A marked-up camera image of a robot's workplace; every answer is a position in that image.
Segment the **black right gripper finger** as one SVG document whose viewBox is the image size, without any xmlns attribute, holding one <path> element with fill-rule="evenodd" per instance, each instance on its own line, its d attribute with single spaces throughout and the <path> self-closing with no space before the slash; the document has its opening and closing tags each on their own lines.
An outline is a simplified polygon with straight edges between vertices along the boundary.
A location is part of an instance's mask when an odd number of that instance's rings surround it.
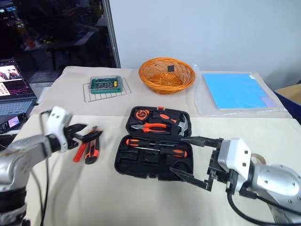
<svg viewBox="0 0 301 226">
<path fill-rule="evenodd" d="M 196 137 L 183 137 L 181 138 L 181 141 L 200 147 L 209 146 L 209 147 L 217 148 L 222 143 L 223 139 L 222 138 L 213 139 L 208 137 L 196 136 Z"/>
<path fill-rule="evenodd" d="M 202 188 L 204 190 L 207 190 L 207 191 L 212 190 L 212 185 L 213 185 L 214 178 L 211 175 L 208 177 L 207 180 L 202 181 L 202 180 L 196 179 L 192 174 L 187 173 L 183 170 L 175 169 L 175 168 L 172 168 L 172 167 L 170 167 L 169 169 L 176 176 L 178 176 L 181 180 L 183 180 L 183 181 L 185 181 L 189 184 L 195 185 L 195 186 L 200 187 L 200 188 Z"/>
</svg>

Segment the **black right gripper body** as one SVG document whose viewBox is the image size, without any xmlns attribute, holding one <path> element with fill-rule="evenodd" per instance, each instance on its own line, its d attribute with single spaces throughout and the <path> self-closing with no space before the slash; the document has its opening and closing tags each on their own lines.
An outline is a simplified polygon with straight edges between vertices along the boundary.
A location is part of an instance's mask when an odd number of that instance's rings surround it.
<svg viewBox="0 0 301 226">
<path fill-rule="evenodd" d="M 235 192 L 235 170 L 230 169 L 226 165 L 226 157 L 228 156 L 230 141 L 219 138 L 216 140 L 216 149 L 213 150 L 207 174 L 208 191 L 212 190 L 214 179 L 219 182 L 225 183 L 227 186 L 226 192 Z"/>
</svg>

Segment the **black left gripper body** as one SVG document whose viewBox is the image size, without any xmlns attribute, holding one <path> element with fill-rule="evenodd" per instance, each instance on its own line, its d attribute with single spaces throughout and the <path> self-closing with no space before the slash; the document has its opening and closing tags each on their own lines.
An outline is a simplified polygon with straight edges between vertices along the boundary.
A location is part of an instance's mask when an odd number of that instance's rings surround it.
<svg viewBox="0 0 301 226">
<path fill-rule="evenodd" d="M 68 127 L 64 127 L 63 133 L 68 144 L 68 149 L 73 149 L 78 146 L 78 142 L 74 140 L 74 134 L 76 132 L 68 132 Z"/>
</svg>

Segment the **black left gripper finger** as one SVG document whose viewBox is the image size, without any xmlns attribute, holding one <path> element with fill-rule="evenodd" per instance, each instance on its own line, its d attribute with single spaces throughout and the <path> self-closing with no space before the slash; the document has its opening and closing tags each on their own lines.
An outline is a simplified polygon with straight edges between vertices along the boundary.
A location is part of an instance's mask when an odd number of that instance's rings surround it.
<svg viewBox="0 0 301 226">
<path fill-rule="evenodd" d="M 79 132 L 82 131 L 86 126 L 86 124 L 76 123 L 68 127 L 68 132 Z"/>
<path fill-rule="evenodd" d="M 95 139 L 98 139 L 101 136 L 102 133 L 103 132 L 100 131 L 100 130 L 91 131 L 91 132 L 89 132 L 88 134 L 86 134 L 84 136 L 79 135 L 79 134 L 76 133 L 75 138 L 80 140 L 82 143 L 89 143 L 89 142 L 91 142 Z"/>
</svg>

